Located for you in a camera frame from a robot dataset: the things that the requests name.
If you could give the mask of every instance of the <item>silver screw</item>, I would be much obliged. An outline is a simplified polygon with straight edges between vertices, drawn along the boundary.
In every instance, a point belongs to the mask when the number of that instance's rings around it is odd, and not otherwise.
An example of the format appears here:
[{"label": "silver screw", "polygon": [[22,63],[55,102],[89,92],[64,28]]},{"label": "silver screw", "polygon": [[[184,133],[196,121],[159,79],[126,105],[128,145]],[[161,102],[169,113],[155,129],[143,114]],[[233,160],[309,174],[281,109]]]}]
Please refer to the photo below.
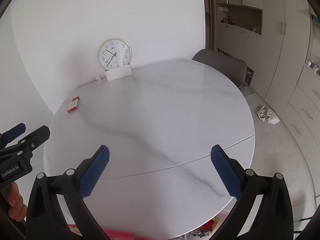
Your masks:
[{"label": "silver screw", "polygon": [[277,177],[277,179],[283,179],[283,176],[282,176],[281,173],[277,173],[277,174],[276,174],[276,177]]},{"label": "silver screw", "polygon": [[43,172],[40,172],[38,175],[37,175],[37,178],[38,179],[42,179],[44,177],[44,173]]},{"label": "silver screw", "polygon": [[66,171],[66,174],[67,174],[68,176],[70,176],[70,175],[72,175],[72,174],[74,174],[74,173],[75,173],[75,170],[74,170],[74,169],[69,169],[69,170]]},{"label": "silver screw", "polygon": [[245,174],[247,174],[248,176],[253,176],[253,175],[254,175],[254,171],[251,170],[251,169],[247,169],[247,170],[245,171]]}]

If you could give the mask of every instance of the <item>gray chair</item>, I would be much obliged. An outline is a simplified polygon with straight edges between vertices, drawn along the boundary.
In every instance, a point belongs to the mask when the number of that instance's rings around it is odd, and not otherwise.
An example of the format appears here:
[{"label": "gray chair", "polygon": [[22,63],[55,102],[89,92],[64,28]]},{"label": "gray chair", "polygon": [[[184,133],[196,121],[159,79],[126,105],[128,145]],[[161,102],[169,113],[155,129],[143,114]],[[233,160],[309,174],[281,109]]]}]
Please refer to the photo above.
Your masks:
[{"label": "gray chair", "polygon": [[219,54],[218,52],[214,52],[209,49],[202,49],[193,57],[192,60],[206,64],[218,70],[230,79],[237,87],[244,82],[247,65],[241,59]]}]

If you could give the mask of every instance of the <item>chair backrest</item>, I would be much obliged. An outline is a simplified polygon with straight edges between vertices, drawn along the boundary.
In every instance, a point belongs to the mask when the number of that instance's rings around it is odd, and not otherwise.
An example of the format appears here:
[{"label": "chair backrest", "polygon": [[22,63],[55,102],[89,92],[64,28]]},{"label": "chair backrest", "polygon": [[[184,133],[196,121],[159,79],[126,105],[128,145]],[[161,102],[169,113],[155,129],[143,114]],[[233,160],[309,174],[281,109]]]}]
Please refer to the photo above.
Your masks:
[{"label": "chair backrest", "polygon": [[247,65],[243,60],[219,54],[209,49],[202,49],[192,60],[218,70],[237,87],[243,83],[247,71]]},{"label": "chair backrest", "polygon": [[320,238],[320,206],[317,208],[315,214],[304,228],[304,230],[297,236],[296,240],[312,240]]}]

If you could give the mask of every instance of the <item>marble tabletop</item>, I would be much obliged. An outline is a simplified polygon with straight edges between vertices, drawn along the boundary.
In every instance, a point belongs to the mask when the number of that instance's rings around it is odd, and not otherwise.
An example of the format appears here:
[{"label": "marble tabletop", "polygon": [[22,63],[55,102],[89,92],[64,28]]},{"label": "marble tabletop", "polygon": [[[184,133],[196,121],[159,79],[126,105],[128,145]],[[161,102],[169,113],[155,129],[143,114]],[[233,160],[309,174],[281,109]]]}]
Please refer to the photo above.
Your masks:
[{"label": "marble tabletop", "polygon": [[[71,98],[79,109],[68,114]],[[50,125],[44,147],[48,176],[90,158],[100,145],[110,162],[84,199],[103,228],[169,239],[210,220],[231,200],[211,161],[219,144],[249,168],[254,151],[251,111],[217,70],[173,61],[73,91]]]}]

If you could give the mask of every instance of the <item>brown door frame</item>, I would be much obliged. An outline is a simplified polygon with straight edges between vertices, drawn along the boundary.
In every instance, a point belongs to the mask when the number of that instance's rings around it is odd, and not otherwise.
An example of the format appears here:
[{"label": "brown door frame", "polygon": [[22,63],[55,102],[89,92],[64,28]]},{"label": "brown door frame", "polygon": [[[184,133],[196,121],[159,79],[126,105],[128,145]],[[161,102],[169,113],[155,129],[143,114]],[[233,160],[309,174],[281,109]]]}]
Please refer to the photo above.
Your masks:
[{"label": "brown door frame", "polygon": [[204,0],[205,11],[205,48],[216,50],[215,33],[216,33],[216,6],[215,0]]}]

